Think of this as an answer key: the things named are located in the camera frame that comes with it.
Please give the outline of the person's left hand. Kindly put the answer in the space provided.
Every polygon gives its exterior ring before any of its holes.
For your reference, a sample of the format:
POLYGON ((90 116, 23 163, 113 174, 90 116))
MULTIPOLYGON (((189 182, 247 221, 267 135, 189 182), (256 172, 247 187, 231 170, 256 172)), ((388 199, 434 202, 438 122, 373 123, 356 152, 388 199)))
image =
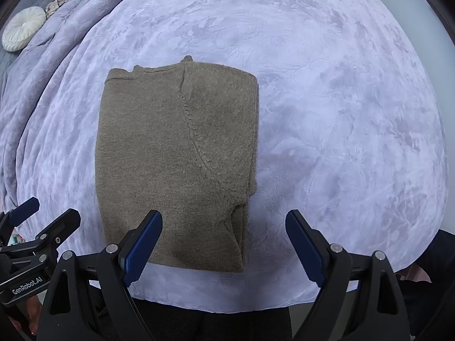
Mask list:
POLYGON ((18 331, 26 329, 28 336, 37 336, 42 303, 38 296, 32 296, 25 301, 12 306, 9 320, 18 331))

